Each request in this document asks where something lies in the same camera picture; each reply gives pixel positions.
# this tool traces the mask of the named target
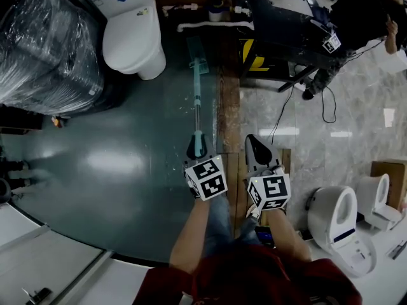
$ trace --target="toilet lid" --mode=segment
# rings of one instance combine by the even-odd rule
[[[150,54],[160,36],[157,15],[150,6],[117,15],[104,30],[104,60],[112,69],[130,67]]]

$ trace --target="toilet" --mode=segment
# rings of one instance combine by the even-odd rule
[[[382,231],[388,231],[401,220],[401,213],[386,205],[390,178],[363,177],[356,187],[357,209],[364,220]]]
[[[92,0],[107,18],[102,52],[106,64],[143,80],[158,77],[166,60],[155,0]]]
[[[315,242],[344,271],[360,277],[375,268],[377,256],[371,239],[357,233],[356,217],[357,200],[351,187],[323,187],[310,198],[308,229]]]

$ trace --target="desk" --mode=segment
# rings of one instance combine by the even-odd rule
[[[328,69],[336,62],[336,53],[329,54],[322,47],[322,33],[311,24],[312,17],[292,10],[275,7],[269,0],[247,0],[252,11],[254,42],[245,62],[240,64],[240,78],[283,81],[284,92],[317,69]],[[291,77],[286,63],[274,71],[249,72],[256,52],[282,62],[305,65],[299,74]]]

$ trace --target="white pipe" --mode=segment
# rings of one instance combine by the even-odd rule
[[[252,31],[254,31],[254,26],[253,23],[249,22],[237,22],[237,23],[229,23],[229,22],[200,22],[196,24],[179,24],[177,27],[177,32],[182,32],[184,28],[195,28],[195,27],[201,27],[201,26],[225,26],[225,27],[238,27],[238,26],[243,26],[243,27],[248,27]]]

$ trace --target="plastic-wrapped object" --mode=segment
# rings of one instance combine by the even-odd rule
[[[86,11],[68,0],[17,0],[0,30],[0,103],[64,115],[102,93],[99,25]]]

